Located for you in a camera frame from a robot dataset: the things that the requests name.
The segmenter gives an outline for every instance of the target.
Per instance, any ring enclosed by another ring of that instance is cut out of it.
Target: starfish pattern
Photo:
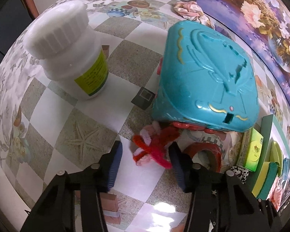
[[[71,140],[67,140],[66,143],[78,146],[79,159],[82,162],[84,148],[98,149],[92,142],[90,142],[90,139],[98,131],[98,129],[95,129],[95,130],[85,134],[77,121],[75,122],[75,125],[76,125],[76,138],[71,139]]]

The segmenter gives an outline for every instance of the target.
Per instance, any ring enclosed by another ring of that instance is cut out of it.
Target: floral wallpaper
[[[290,12],[281,0],[197,0],[265,62],[290,104]]]

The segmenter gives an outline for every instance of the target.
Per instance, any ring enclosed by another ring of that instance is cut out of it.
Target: green sponge
[[[268,193],[270,192],[271,187],[277,176],[277,170],[278,170],[278,165],[275,162],[271,162],[270,165],[268,166],[268,173],[266,175],[266,179],[261,188],[261,191],[257,196],[257,199],[260,198],[261,200],[266,200],[266,198],[268,197]]]

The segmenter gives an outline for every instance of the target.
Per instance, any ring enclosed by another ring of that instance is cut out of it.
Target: yellow label
[[[75,79],[74,81],[81,87],[89,96],[97,93],[105,84],[108,75],[108,68],[105,61],[103,51],[88,71]]]

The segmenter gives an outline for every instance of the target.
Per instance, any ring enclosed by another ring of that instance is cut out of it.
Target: yellow square package
[[[263,136],[256,129],[251,128],[246,131],[236,165],[255,172],[261,154],[262,143]]]

